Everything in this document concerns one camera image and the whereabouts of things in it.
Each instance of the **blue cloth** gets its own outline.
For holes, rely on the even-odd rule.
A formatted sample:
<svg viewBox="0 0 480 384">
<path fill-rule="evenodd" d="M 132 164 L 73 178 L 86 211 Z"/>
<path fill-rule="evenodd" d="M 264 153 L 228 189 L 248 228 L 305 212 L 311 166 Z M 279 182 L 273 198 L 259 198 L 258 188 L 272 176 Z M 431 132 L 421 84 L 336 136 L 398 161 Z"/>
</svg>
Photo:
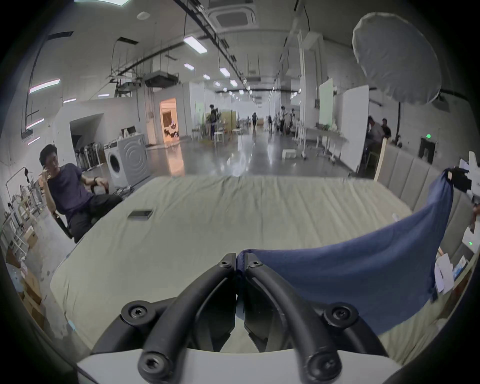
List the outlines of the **blue cloth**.
<svg viewBox="0 0 480 384">
<path fill-rule="evenodd" d="M 354 305 L 381 334 L 417 313 L 435 292 L 433 267 L 452 207 L 453 187 L 444 172 L 425 206 L 375 232 L 340 244 L 254 253 L 307 300 Z"/>
<path fill-rule="evenodd" d="M 60 167 L 60 172 L 48 180 L 48 189 L 53 202 L 62 215 L 70 223 L 72 216 L 85 207 L 94 196 L 80 182 L 82 170 L 72 163 Z"/>
</svg>

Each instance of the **cardboard box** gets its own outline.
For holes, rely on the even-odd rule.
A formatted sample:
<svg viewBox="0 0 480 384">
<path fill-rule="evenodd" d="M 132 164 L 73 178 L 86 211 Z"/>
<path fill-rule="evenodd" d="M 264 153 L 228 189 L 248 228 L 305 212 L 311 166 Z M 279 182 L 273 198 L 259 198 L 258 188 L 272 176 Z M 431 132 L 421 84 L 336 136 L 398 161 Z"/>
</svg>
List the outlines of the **cardboard box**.
<svg viewBox="0 0 480 384">
<path fill-rule="evenodd" d="M 6 262 L 20 269 L 20 262 L 17 260 L 17 257 L 13 254 L 13 251 L 10 247 L 7 249 Z"/>
<path fill-rule="evenodd" d="M 30 248 L 33 248 L 33 246 L 36 244 L 36 241 L 38 240 L 38 236 L 36 235 L 32 226 L 28 227 L 27 231 L 24 234 L 24 238 L 25 241 L 28 243 L 28 246 Z"/>
<path fill-rule="evenodd" d="M 22 280 L 22 284 L 25 288 L 25 293 L 28 294 L 37 304 L 40 304 L 42 302 L 40 285 L 32 272 L 28 271 L 25 278 Z"/>
<path fill-rule="evenodd" d="M 25 293 L 25 298 L 23 300 L 23 304 L 27 309 L 27 312 L 33 317 L 35 322 L 43 329 L 43 323 L 45 321 L 45 317 L 40 310 L 38 304 L 28 295 Z"/>
</svg>

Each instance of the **table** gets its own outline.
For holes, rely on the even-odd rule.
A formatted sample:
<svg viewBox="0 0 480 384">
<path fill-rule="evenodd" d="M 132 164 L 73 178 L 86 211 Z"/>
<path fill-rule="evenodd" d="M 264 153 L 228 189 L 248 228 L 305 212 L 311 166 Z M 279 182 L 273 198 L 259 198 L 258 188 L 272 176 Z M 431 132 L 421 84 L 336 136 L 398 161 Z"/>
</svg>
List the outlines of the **table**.
<svg viewBox="0 0 480 384">
<path fill-rule="evenodd" d="M 327 144 L 325 145 L 324 152 L 321 156 L 329 157 L 330 160 L 335 163 L 334 153 L 335 153 L 336 142 L 344 143 L 344 142 L 347 141 L 347 139 L 345 137 L 343 137 L 340 132 L 325 131 L 325 130 L 318 129 L 316 127 L 315 128 L 301 127 L 301 129 L 300 129 L 301 132 L 300 133 L 302 135 L 299 136 L 299 139 L 300 139 L 300 145 L 301 145 L 301 142 L 303 140 L 303 150 L 302 150 L 302 153 L 301 153 L 301 156 L 303 157 L 303 159 L 307 158 L 307 155 L 305 153 L 305 145 L 306 145 L 306 141 L 307 141 L 306 139 L 307 139 L 307 131 L 308 130 L 314 131 L 317 134 L 317 145 L 315 146 L 315 149 L 318 149 L 318 144 L 319 144 L 320 137 L 326 137 L 327 138 Z M 334 141 L 334 147 L 333 147 L 333 150 L 332 150 L 332 154 L 330 156 L 327 154 L 327 147 L 328 147 L 328 141 L 329 140 Z"/>
</svg>

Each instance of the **upholstered headboard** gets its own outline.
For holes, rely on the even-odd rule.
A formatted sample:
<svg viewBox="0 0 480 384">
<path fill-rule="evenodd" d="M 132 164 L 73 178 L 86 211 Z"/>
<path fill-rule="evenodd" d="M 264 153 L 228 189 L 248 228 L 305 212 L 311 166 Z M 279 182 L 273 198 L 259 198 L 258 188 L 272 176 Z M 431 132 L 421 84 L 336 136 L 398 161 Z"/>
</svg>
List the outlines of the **upholstered headboard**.
<svg viewBox="0 0 480 384">
<path fill-rule="evenodd" d="M 375 181 L 383 184 L 413 212 L 425 204 L 430 183 L 441 171 L 429 163 L 384 140 L 375 173 Z M 454 188 L 452 210 L 440 247 L 455 266 L 462 255 L 470 260 L 473 253 L 463 243 L 463 233 L 472 220 L 472 204 L 467 195 Z"/>
</svg>

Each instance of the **ceiling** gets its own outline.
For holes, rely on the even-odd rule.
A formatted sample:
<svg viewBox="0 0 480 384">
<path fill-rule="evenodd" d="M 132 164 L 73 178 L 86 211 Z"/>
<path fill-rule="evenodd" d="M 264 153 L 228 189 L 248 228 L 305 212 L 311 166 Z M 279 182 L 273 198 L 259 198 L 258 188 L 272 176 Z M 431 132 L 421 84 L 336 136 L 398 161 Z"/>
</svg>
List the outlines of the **ceiling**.
<svg viewBox="0 0 480 384">
<path fill-rule="evenodd" d="M 201 3 L 208 8 L 209 1 Z M 260 76 L 252 88 L 269 88 L 282 66 L 279 58 L 294 18 L 296 0 L 253 0 L 257 25 L 248 30 L 233 30 L 220 33 L 228 42 L 229 53 L 236 65 L 246 75 Z M 324 34 L 325 39 L 349 46 L 352 31 L 358 20 L 371 11 L 396 12 L 408 16 L 408 8 L 395 0 L 307 0 L 306 10 L 310 29 Z M 150 13 L 147 20 L 138 20 L 140 12 Z M 29 97 L 28 111 L 39 110 L 27 123 L 36 117 L 54 116 L 62 101 L 76 97 L 78 101 L 97 98 L 99 94 L 113 97 L 115 84 L 110 84 L 112 72 L 119 72 L 142 57 L 162 48 L 179 43 L 184 36 L 203 36 L 199 26 L 185 17 L 183 9 L 173 0 L 130 0 L 123 6 L 99 1 L 72 2 L 58 18 L 49 34 L 73 31 L 70 37 L 47 41 L 42 47 L 33 72 L 32 85 L 60 78 L 59 85 L 35 92 Z M 425 28 L 419 29 L 428 35 Z M 305 14 L 297 28 L 308 30 Z M 136 45 L 117 41 L 125 37 L 138 42 Z M 232 88 L 219 67 L 228 63 L 214 44 L 201 40 L 207 53 L 200 55 L 189 46 L 181 46 L 170 52 L 146 61 L 134 68 L 136 77 L 152 70 L 161 69 L 176 73 L 181 82 L 205 82 L 213 90 Z M 177 60 L 167 58 L 167 54 Z M 17 92 L 22 98 L 28 90 L 28 81 L 35 57 L 31 57 Z M 195 67 L 190 71 L 185 63 Z M 283 63 L 283 72 L 288 68 L 299 72 L 300 59 L 296 39 L 288 46 L 288 59 Z M 206 81 L 204 74 L 210 76 Z"/>
</svg>

